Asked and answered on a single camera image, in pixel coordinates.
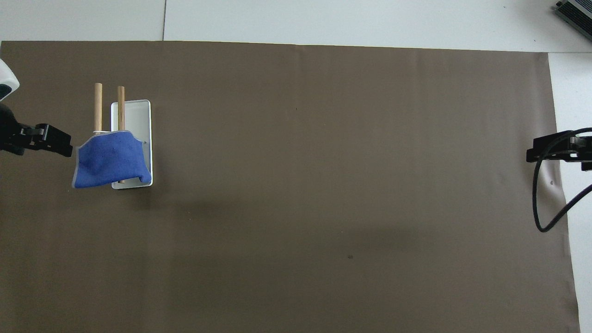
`brown backdrop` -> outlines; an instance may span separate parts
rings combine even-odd
[[[93,83],[152,102],[155,183],[0,152],[3,332],[575,332],[567,224],[525,150],[546,54],[3,42],[5,100],[80,145]],[[563,204],[544,166],[542,215]]]

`white tray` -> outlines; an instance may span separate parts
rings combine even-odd
[[[119,129],[117,124],[119,113],[117,112],[117,102],[111,103],[111,131]],[[154,173],[152,172],[152,111],[149,100],[126,101],[126,130],[140,141],[144,141],[142,149],[144,151],[144,160],[152,180],[150,182],[141,182],[139,178],[132,178],[123,183],[112,182],[111,187],[116,190],[134,187],[146,187],[154,182]]]

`white robot part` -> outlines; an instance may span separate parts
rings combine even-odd
[[[20,83],[18,83],[17,77],[14,76],[8,65],[0,59],[0,101],[17,90],[19,86]]]

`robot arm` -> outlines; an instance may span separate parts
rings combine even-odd
[[[582,171],[592,170],[592,136],[577,136],[588,132],[592,132],[592,127],[537,137],[533,140],[533,147],[526,151],[526,162],[536,162],[535,174],[532,179],[532,213],[535,217],[536,228],[540,232],[551,230],[567,214],[569,209],[592,192],[592,185],[589,185],[571,199],[549,224],[544,227],[540,224],[536,195],[541,163],[546,159],[562,159],[566,162],[581,162]]]
[[[17,77],[0,59],[0,101],[19,86]],[[0,103],[0,151],[23,155],[25,149],[45,150],[70,157],[70,140],[70,135],[49,124],[37,124],[33,127],[17,122],[12,111]]]

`white floor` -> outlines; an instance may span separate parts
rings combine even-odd
[[[552,13],[555,2],[0,0],[0,40],[207,40],[550,52],[558,130],[590,127],[592,41]],[[592,183],[592,172],[579,167],[562,164],[568,200]],[[587,197],[568,214],[582,333],[592,333],[591,203]]]

